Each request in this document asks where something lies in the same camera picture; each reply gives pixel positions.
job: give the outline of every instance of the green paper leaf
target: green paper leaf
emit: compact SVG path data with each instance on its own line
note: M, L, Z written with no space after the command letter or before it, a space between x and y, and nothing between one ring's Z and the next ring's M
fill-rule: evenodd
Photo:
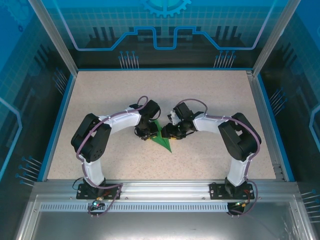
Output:
M155 120L154 122L156 124L156 127L158 128L158 133L157 133L156 137L151 138L151 140L156 142L157 144L160 144L161 146L165 147L166 149L168 149L170 151L170 153L172 153L169 139L163 138L161 136L162 127L160 126L158 120Z

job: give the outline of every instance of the glass panel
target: glass panel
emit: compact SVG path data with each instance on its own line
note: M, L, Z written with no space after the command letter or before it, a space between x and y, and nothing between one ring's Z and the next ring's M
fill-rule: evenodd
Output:
M319 10L319 1L300 2L261 71L271 118L302 193L320 191Z
M70 72L28 1L0 0L0 33L0 233L14 239Z
M45 0L79 68L251 68L287 0Z

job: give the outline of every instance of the metal extrusion bar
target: metal extrusion bar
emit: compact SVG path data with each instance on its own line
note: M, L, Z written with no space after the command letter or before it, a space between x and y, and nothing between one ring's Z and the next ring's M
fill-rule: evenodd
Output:
M296 8L299 5L300 1L301 0L288 0L288 3L284 7L281 16L275 24L268 40L266 41L259 57L257 58L253 66L253 76L257 76L260 73L262 67L265 65L268 57L270 56L272 50L274 49L283 31L285 30L292 15L296 11Z
M85 212L89 200L77 200L76 190L71 188L73 180L54 180L36 182L32 190L17 240L31 239L39 212ZM224 180L211 181L121 181L123 192L116 201L114 210L118 212L224 212L210 206L225 206L228 200L210 200L209 184L221 184ZM276 180L256 180L259 189L258 203L290 203L292 218L301 226L297 230L301 239L317 239L311 227L304 203L296 182ZM108 184L119 183L107 181Z
M52 40L57 51L61 55L64 63L71 72L71 74L76 77L78 73L78 68L73 58L71 57L62 37L60 36L58 29L56 28L54 22L52 21L46 7L40 0L28 0L32 6L35 14L42 23L44 29L48 33L50 39Z
M247 75L272 165L275 166L279 164L281 166L282 174L276 174L276 178L279 180L285 179L286 181L290 181L259 81L253 76L252 72L248 71Z

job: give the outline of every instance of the beige speckled tabletop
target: beige speckled tabletop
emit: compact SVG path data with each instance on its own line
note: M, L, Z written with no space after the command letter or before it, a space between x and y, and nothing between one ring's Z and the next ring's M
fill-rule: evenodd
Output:
M231 116L243 113L262 138L261 151L249 169L251 179L274 179L275 174L263 135L256 105L245 71L81 71L53 156L48 179L76 179L83 176L71 138L88 113L111 115L147 95L162 110L159 122L180 101L196 98L208 105L208 114ZM188 102L194 111L203 106ZM143 141L126 128L113 134L102 156L102 170L108 180L213 180L224 179L231 157L221 136L196 132L183 140L170 140L172 153L151 140Z

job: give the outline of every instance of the cable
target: cable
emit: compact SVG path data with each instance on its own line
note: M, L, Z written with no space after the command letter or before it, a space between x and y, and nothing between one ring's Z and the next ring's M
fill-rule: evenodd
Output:
M125 110L125 111L121 111L121 112L115 113L115 114L113 114L113 115L111 115L111 116L106 117L106 118L103 119L102 121L100 121L97 125L95 125L95 126L89 131L89 133L87 134L87 136L84 138L84 140L83 140L82 143L80 144L78 150L76 151L76 155L75 155L75 156L76 156L76 158L79 159L79 160L81 161L81 163L82 163L82 171L83 171L85 180L86 180L91 186L93 186L93 187L95 187L95 188L98 188L98 189L113 189L113 188L120 187L119 190L117 191L117 193L116 193L113 201L111 202L110 206L102 213L102 215L106 214L107 211L111 208L111 206L112 206L113 203L115 202L115 200L116 200L117 196L119 195L119 193L120 193L120 191L121 191L121 189L122 189L122 187L123 187L124 184L123 184L123 183L119 183L119 184L115 184L115 185L112 185L112 186L98 186L98 185L94 184L94 183L90 180L90 178L88 177L88 174L87 174L86 168L85 168L85 164L84 164L85 159L84 159L84 158L81 158L81 157L79 156L79 155L80 155L80 152L81 152L82 148L84 147L84 145L86 144L86 142L88 141L89 137L92 135L92 133L94 133L94 132L96 131L96 129L97 129L100 125L102 125L104 122L106 122L107 120L109 120L109 119L111 119L111 118L113 118L113 117L116 117L116 116L118 116L118 115L121 115L121 114L129 114L129 113L133 113L133 112L136 112L136 111L139 111L139 110L143 109L143 108L147 105L147 103L148 103L148 101L149 101L149 98L148 98L147 96L143 95L143 96L141 96L141 97L138 99L137 104L139 104L139 102L140 102L141 99L143 99L143 98L145 98L145 103L144 103L141 107L138 107L137 109Z
M141 107L138 107L137 109L132 109L132 110L126 110L126 111L121 111L121 112L117 112L117 113L114 113L113 115L111 116L108 116L106 117L105 119L103 119L102 121L100 121L97 125L95 125L90 131L89 133L87 134L87 136L84 138L84 140L82 141L82 143L80 144L78 150L76 151L76 158L79 159L81 162L83 162L84 160L82 158L80 158L80 152L82 150L82 148L84 147L84 145L86 144L86 142L88 141L88 139L90 138L90 136L97 130L97 128L102 125L104 122L106 122L107 120L113 118L113 117L116 117L118 115L121 115L121 114L129 114L129 113L133 113L133 112L137 112L141 109L143 109L148 101L149 101L149 98L147 96L141 96L139 99L138 99L138 102L137 104L139 104L140 100L145 98L145 103L141 106Z
M78 182L80 179L84 179L84 178L83 178L83 177L79 177L77 180L75 180L75 181L73 182L72 188L73 188L74 190L78 190L78 189L75 189L74 186L75 186L76 182Z
M250 203L250 192L249 190L244 190L245 194L248 196L248 204Z
M237 213L237 214L239 214L239 215L244 215L244 214L242 214L240 211L238 211L238 210L230 210L231 212L234 212L234 213ZM274 234L274 232L273 231L271 231L262 221L260 221L258 218L255 218L255 217L253 217L253 216L251 216L251 215L247 215L247 217L249 217L249 218L251 218L251 219L253 219L254 221L257 221L258 223L260 223L275 239L279 239L279 237L277 237L276 236L276 234Z
M253 208L254 206L256 205L257 201L258 201L258 186L257 184L252 181L252 180L249 180L248 179L248 171L249 171L249 166L250 166L250 163L252 162L252 159L259 153L260 151L260 141L259 141L259 138L257 136L257 134L250 128L248 127L246 124L244 124L242 121L239 121L237 119L234 119L230 116L211 116L211 115L207 115L207 110L208 110L208 107L207 105L198 100L198 99L195 99L195 98L187 98L187 99L184 99L182 101L180 101L177 105L179 105L180 103L182 102L185 102L185 101L196 101L196 102L199 102L201 104L203 104L205 106L205 116L209 119L214 119L214 120L229 120L229 121L233 121L239 125L241 125L242 127L244 127L254 138L254 140L256 141L256 151L253 155L251 155L249 158L248 158L248 163L246 165L246 168L245 168L245 171L244 171L244 180L248 183L252 183L255 187L255 199L254 199L254 202L252 204L252 207L250 207L250 209L248 211L246 211L245 213L243 213L242 215L246 215L247 213L249 213Z
M104 212L96 215L97 218L98 218L99 216L105 215L105 214L110 210L110 208L112 207L112 205L115 203L115 201L116 201L119 193L121 192L122 187L123 187L123 184L120 186L120 188L119 188L118 191L116 192L116 194L115 194L112 202L111 202L110 205L107 207L107 209L106 209ZM90 206L88 207L88 214L90 214L91 217L93 217L94 214L93 214L92 211L91 211L91 207L92 207L92 205L90 205Z
M175 106L178 106L179 104L181 104L181 103L183 103L183 102L186 102L186 101L195 101L195 102L201 103L201 104L205 107L204 114L207 114L208 106L207 106L203 101L201 101L201 100L199 100L199 99L195 99L195 98L183 99L183 100L181 100L180 102L178 102L177 105L175 105Z

